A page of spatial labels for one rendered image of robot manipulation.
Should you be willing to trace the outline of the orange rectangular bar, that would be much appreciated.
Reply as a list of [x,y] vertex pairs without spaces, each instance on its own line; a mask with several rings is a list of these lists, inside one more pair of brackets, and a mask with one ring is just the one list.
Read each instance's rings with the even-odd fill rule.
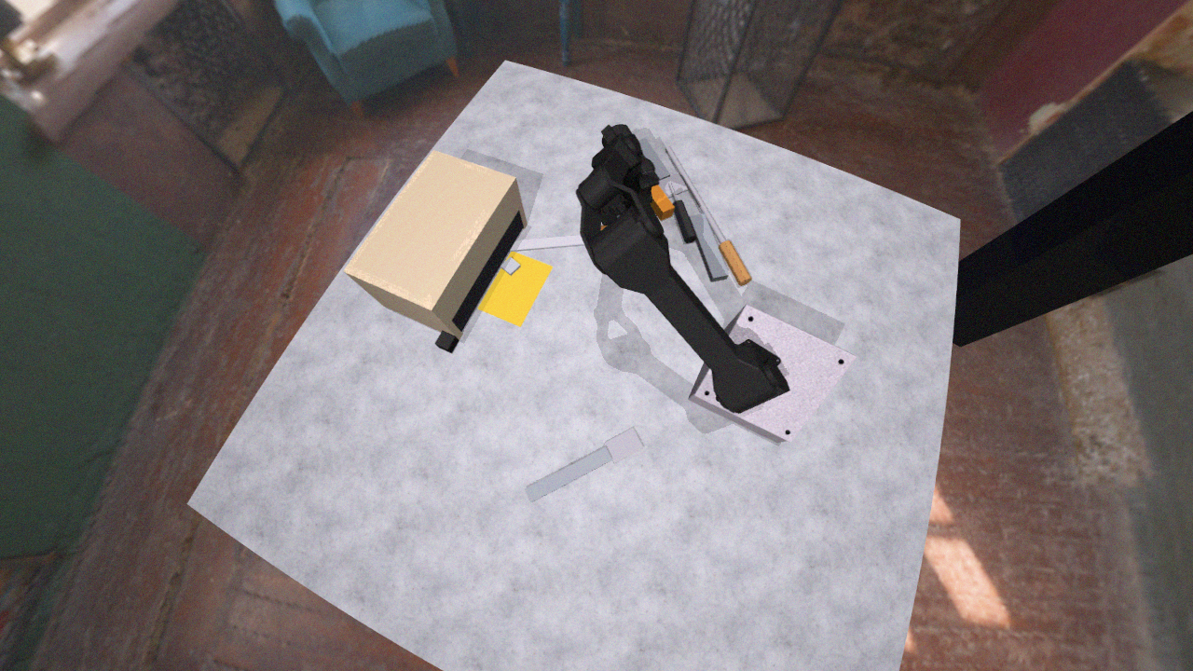
[[659,185],[654,185],[651,187],[651,195],[653,195],[653,202],[651,202],[653,213],[657,215],[660,221],[672,217],[675,207],[672,204],[665,191],[662,191],[662,187],[660,187]]

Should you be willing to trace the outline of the tan rectangular box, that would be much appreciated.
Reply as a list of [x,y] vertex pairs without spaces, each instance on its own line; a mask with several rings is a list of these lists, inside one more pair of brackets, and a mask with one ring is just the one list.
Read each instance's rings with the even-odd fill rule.
[[[383,307],[441,332],[453,353],[526,216],[517,177],[432,150],[344,273]],[[554,265],[511,252],[478,309],[520,327]],[[509,259],[506,259],[506,261]]]

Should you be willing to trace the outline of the orange-brown rounded cylinder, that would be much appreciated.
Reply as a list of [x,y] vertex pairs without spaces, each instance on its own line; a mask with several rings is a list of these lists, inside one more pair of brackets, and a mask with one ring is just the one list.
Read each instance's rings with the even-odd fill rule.
[[540,250],[540,248],[564,248],[585,246],[581,235],[563,235],[563,238],[539,238],[528,240],[517,240],[509,252]]

